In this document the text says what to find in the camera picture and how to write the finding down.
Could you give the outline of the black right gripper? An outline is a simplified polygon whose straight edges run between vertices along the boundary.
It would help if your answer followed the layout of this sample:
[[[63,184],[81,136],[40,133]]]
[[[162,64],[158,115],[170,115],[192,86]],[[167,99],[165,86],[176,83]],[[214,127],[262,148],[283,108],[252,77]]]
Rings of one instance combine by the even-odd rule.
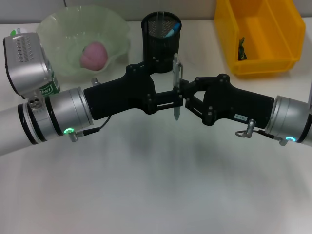
[[[194,96],[202,91],[205,91],[203,101]],[[257,128],[264,129],[269,122],[274,103],[272,97],[234,87],[226,74],[196,77],[194,81],[182,79],[180,92],[186,98],[185,108],[207,126],[224,118],[245,124],[253,119]]]

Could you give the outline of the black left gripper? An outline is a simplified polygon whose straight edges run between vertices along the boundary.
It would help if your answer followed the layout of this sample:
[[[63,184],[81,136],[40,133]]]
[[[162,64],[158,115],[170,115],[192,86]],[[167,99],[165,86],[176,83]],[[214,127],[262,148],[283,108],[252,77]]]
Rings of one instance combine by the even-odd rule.
[[[92,118],[99,120],[129,109],[140,109],[148,115],[160,110],[181,107],[183,97],[178,88],[156,93],[151,74],[172,71],[173,57],[156,58],[130,64],[121,78],[84,89]]]

